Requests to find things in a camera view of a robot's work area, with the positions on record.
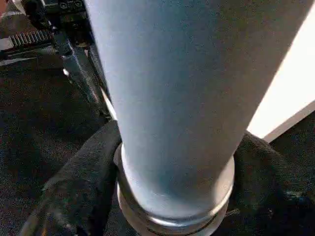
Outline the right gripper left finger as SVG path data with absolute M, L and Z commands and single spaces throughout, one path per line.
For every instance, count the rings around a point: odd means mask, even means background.
M 21 236 L 101 236 L 116 183 L 114 155 L 121 144 L 118 124 L 93 134 L 44 185 Z

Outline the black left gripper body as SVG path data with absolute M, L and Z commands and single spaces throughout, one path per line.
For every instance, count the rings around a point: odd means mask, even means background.
M 14 55 L 45 46 L 63 33 L 71 45 L 89 50 L 93 33 L 83 0 L 12 0 L 2 20 L 21 16 L 36 30 L 11 34 L 0 39 L 0 53 Z

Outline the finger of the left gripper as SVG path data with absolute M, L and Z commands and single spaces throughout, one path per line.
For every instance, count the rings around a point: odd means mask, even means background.
M 76 46 L 62 31 L 54 33 L 54 43 L 65 74 L 79 88 L 96 117 L 111 119 L 112 107 L 95 43 Z

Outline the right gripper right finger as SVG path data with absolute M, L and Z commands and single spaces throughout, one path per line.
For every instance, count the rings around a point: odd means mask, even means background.
M 216 236 L 313 236 L 315 192 L 270 144 L 246 132 L 234 153 L 235 180 Z

